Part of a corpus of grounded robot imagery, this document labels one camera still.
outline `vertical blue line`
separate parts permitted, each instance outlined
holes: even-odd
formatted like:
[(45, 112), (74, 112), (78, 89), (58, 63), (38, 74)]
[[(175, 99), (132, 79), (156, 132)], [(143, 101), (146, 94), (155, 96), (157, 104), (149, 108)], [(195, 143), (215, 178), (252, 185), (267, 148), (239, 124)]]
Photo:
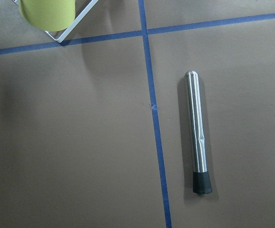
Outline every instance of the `vertical blue line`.
[(160, 170), (161, 192), (162, 192), (162, 200), (163, 200), (164, 212), (165, 212), (165, 222), (166, 222), (166, 228), (171, 228), (172, 223), (171, 223), (171, 215), (170, 215), (168, 188), (167, 188), (164, 157), (162, 152), (160, 123), (159, 123), (158, 110), (156, 105), (156, 95), (155, 95), (153, 70), (152, 70), (152, 62), (151, 62), (151, 55), (150, 55), (150, 45), (149, 45), (149, 38), (147, 34), (147, 21), (146, 21), (146, 14), (145, 14), (145, 7), (144, 7), (143, 0), (138, 0), (138, 5), (139, 5), (139, 14), (141, 18), (141, 25), (142, 25), (143, 49), (145, 53), (150, 101), (151, 101), (151, 107), (152, 107), (152, 118), (153, 118), (158, 166)]

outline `gray surface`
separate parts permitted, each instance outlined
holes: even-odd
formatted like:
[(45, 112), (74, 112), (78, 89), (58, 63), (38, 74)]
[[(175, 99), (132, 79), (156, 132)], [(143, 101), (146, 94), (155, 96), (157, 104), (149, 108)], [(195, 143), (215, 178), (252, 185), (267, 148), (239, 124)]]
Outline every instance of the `gray surface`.
[[(175, 228), (275, 228), (275, 20), (150, 36)], [(202, 81), (213, 193), (192, 193), (184, 74)]]
[[(77, 11), (89, 0), (78, 0)], [(136, 0), (99, 0), (66, 39), (140, 30)], [(52, 42), (43, 31), (29, 25), (11, 0), (0, 0), (0, 48)]]
[(145, 0), (149, 29), (275, 13), (275, 0)]
[(141, 37), (0, 56), (0, 228), (164, 227), (149, 100)]

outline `green cup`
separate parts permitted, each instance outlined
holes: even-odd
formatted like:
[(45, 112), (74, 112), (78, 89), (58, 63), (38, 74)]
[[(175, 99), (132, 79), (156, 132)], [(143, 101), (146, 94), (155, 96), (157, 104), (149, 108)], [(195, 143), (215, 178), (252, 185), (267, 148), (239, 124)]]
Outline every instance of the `green cup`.
[(61, 31), (75, 19), (75, 0), (20, 0), (20, 13), (32, 26)]

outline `stainless steel handle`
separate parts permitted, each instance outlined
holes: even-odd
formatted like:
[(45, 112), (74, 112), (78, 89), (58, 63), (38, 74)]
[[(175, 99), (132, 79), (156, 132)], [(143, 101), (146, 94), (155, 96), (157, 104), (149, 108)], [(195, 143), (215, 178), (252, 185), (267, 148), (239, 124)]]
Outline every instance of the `stainless steel handle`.
[(185, 75), (187, 101), (190, 111), (190, 137), (193, 159), (193, 191), (198, 194), (211, 193), (211, 183), (207, 170), (205, 135), (199, 95), (199, 76), (195, 71)]

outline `horizontal blue line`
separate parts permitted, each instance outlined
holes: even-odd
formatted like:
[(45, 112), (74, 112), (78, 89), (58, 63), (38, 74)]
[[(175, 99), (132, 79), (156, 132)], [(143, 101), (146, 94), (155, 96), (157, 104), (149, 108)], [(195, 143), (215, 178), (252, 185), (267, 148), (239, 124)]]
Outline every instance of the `horizontal blue line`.
[(190, 30), (190, 29), (200, 29), (207, 28), (213, 26), (221, 26), (221, 25), (229, 25), (229, 24), (238, 24), (244, 22), (258, 21), (258, 20), (269, 20), (275, 19), (275, 13), (271, 14), (262, 14), (256, 16), (248, 16), (248, 17), (240, 17), (240, 18), (231, 18), (231, 19), (223, 19), (223, 20), (214, 20), (214, 21), (206, 21), (206, 22), (198, 22), (193, 24), (185, 24), (185, 25), (176, 25), (176, 26), (168, 26), (162, 28), (151, 28), (148, 29), (148, 35), (166, 33), (166, 32), (175, 32), (182, 30)]
[(138, 37), (141, 35), (142, 35), (142, 31), (139, 30), (139, 31), (122, 32), (122, 33), (115, 33), (115, 34), (95, 36), (95, 37), (65, 40), (61, 44), (58, 44), (57, 42), (49, 42), (49, 43), (33, 44), (33, 45), (26, 45), (21, 47), (14, 47), (14, 48), (10, 47), (10, 48), (0, 49), (0, 55), (24, 52), (24, 51), (40, 50), (40, 49), (46, 49), (46, 48), (57, 48), (61, 46), (69, 46), (69, 45), (75, 45), (75, 44), (92, 43), (92, 42), (98, 42), (98, 41), (104, 41), (104, 40)]

